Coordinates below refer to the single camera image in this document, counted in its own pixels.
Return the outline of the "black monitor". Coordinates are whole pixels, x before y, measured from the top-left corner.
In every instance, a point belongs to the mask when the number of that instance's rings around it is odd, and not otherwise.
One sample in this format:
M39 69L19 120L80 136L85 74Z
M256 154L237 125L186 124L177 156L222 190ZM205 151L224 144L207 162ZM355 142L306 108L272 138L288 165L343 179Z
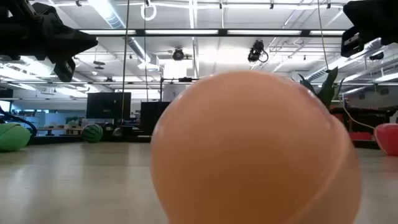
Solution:
M88 119L129 119L131 93L99 92L89 93L86 103Z

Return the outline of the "striped toy watermelon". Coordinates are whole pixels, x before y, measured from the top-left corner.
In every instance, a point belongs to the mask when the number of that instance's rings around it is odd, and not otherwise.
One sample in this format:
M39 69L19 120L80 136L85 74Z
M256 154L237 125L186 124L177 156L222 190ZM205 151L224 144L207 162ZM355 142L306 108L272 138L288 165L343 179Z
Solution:
M103 137L103 129L98 124L87 124L81 132L81 137L87 142L99 142Z

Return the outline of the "dark workbench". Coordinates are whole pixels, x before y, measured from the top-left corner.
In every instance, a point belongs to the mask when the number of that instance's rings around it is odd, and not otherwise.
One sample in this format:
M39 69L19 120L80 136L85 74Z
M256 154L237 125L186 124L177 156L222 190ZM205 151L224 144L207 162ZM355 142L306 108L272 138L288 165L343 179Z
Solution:
M380 124L392 123L391 119L398 112L396 107L379 110L349 107L346 110L356 122L348 116L344 108L331 108L330 113L343 123L348 133L368 132L372 134L373 141L376 141L373 128Z

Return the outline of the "black partition panel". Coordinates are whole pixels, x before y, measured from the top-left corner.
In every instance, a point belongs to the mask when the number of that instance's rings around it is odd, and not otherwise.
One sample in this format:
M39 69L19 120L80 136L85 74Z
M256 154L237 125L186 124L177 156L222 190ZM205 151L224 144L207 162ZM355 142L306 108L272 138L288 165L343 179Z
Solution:
M145 134L153 133L159 118L169 104L170 102L167 101L141 103L140 129Z

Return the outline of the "black metal stand frame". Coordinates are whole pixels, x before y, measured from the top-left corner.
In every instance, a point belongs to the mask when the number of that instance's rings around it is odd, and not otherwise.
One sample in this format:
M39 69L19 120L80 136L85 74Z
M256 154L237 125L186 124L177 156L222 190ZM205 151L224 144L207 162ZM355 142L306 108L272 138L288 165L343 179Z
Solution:
M159 101L162 101L162 90L164 85L166 84L178 84L178 85L185 85L186 88L197 81L198 78L191 78L191 77L182 77L182 78L161 78L160 79L160 89L159 89L159 95L160 99Z

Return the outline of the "red storage bin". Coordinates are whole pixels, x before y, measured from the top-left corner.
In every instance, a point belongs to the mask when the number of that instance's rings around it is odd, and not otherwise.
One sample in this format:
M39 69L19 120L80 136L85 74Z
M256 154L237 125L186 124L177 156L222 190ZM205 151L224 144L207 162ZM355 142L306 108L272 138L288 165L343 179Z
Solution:
M368 132L350 132L349 136L354 141L372 141L373 137Z

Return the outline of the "black metal table frame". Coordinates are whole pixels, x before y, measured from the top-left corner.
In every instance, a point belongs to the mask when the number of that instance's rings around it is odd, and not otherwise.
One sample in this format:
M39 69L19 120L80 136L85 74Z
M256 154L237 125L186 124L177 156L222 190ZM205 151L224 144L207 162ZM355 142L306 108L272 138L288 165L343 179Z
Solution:
M104 138L101 142L134 142L134 143L150 143L150 136L133 136L128 138ZM36 136L31 139L27 145L46 145L46 144L63 144L63 143L75 143L83 142L83 138L79 136ZM373 140L352 140L353 144L357 148L363 149L375 149L380 150L376 141Z

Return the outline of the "green toy fruit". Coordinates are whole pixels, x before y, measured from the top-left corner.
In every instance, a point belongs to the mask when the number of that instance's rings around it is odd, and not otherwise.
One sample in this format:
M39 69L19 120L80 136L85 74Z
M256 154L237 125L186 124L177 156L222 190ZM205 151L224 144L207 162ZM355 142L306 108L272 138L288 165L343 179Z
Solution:
M30 131L17 123L0 124L0 152L18 151L30 140Z

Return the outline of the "silver ventilation duct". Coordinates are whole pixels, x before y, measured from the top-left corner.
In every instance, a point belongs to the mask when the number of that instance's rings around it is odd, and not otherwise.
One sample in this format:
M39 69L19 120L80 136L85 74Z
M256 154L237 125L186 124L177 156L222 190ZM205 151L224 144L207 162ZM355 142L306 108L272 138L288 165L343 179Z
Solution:
M125 23L120 18L119 14L114 9L110 0L87 0L91 7L106 21L106 23L113 29L127 29ZM144 51L144 48L131 36L126 36L124 32L123 39L131 50L137 55L141 62L149 63L151 58Z

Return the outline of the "black overhead rig bar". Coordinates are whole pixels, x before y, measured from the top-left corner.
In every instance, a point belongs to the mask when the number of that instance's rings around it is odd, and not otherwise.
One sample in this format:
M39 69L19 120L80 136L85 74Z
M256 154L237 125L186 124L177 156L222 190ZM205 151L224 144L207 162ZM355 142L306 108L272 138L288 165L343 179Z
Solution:
M100 30L100 29L83 29L83 30ZM229 35L228 30L244 30L244 29L206 29L206 30L218 30L217 34L208 35L149 35L146 34L146 30L172 30L172 29L135 29L135 35L129 35L131 37L341 37L341 35L310 35L311 29L301 29L302 33L299 35ZM296 30L296 29L246 29L246 30ZM97 37L122 37L123 35L95 35Z

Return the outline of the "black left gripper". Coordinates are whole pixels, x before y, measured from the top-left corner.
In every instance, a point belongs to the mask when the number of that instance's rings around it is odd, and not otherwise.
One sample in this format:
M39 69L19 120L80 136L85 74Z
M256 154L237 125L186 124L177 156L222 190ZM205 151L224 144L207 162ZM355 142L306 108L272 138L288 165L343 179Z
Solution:
M98 45L95 35L66 26L53 6L33 3L32 51L37 60L56 64L74 64L73 57Z

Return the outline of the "red toy fruit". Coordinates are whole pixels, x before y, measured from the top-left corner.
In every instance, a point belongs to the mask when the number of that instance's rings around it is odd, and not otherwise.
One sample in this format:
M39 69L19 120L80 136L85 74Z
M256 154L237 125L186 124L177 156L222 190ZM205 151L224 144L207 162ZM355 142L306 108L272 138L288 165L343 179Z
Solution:
M398 124L384 123L375 127L374 138L388 156L398 156Z

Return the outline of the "peach coloured toy fruit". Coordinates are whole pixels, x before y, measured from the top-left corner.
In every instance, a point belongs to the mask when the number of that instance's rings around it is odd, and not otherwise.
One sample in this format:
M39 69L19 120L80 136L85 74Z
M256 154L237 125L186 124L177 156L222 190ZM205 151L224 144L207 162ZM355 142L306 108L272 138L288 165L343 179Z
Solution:
M361 200L349 135L304 86L237 70L190 85L150 142L169 224L353 224Z

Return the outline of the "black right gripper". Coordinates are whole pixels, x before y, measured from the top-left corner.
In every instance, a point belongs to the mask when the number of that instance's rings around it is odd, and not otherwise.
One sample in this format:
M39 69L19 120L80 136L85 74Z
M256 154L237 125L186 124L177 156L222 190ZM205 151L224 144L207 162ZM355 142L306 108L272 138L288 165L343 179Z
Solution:
M359 0L343 6L364 42L380 38L382 45L398 44L398 0Z

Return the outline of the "green snake plant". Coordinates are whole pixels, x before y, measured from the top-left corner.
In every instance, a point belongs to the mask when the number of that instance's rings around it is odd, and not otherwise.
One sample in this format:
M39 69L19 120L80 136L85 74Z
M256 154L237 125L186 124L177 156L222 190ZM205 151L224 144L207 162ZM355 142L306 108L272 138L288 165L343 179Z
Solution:
M330 109L330 105L332 100L335 97L335 80L338 76L338 67L335 67L332 70L328 71L328 76L326 80L322 83L321 89L316 92L312 84L306 80L302 75L299 75L301 78L300 84L309 89L323 104L327 109Z

